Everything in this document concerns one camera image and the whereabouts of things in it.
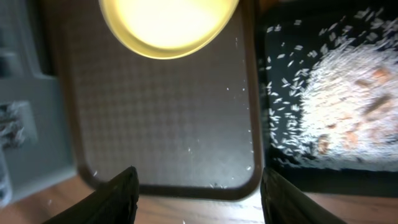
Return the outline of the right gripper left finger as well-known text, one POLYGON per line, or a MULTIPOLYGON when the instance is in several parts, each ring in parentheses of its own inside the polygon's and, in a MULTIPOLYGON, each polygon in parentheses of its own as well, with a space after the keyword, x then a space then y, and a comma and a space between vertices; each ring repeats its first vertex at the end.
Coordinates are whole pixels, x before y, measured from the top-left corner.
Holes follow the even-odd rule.
POLYGON ((138 174, 131 166, 44 224, 133 224, 138 200, 138 174))

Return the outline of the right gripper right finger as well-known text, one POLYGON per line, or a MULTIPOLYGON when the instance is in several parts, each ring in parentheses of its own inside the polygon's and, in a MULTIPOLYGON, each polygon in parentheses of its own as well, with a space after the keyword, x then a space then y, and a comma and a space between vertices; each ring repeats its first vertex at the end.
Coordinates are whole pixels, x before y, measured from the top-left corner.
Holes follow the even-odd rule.
POLYGON ((262 172, 260 192, 266 224, 345 224, 271 168, 262 172))

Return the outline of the yellow round plate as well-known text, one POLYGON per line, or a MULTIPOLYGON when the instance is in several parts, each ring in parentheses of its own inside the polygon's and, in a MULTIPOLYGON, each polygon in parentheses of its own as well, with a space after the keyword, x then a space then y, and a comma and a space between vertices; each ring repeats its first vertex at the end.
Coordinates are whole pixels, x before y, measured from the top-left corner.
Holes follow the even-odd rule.
POLYGON ((168 60, 209 44, 233 16, 238 0, 99 0, 113 35, 129 50, 168 60))

